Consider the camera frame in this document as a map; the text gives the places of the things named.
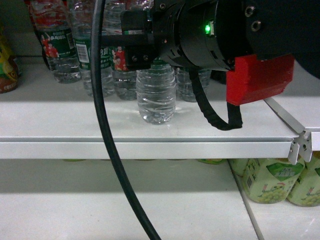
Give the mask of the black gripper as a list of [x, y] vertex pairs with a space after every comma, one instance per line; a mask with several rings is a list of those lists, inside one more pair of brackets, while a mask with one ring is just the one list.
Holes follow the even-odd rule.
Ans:
[[129, 70], [149, 69], [156, 59], [188, 69], [228, 71], [249, 55], [242, 0], [156, 0], [149, 10], [120, 15], [121, 34], [104, 47], [123, 47]]

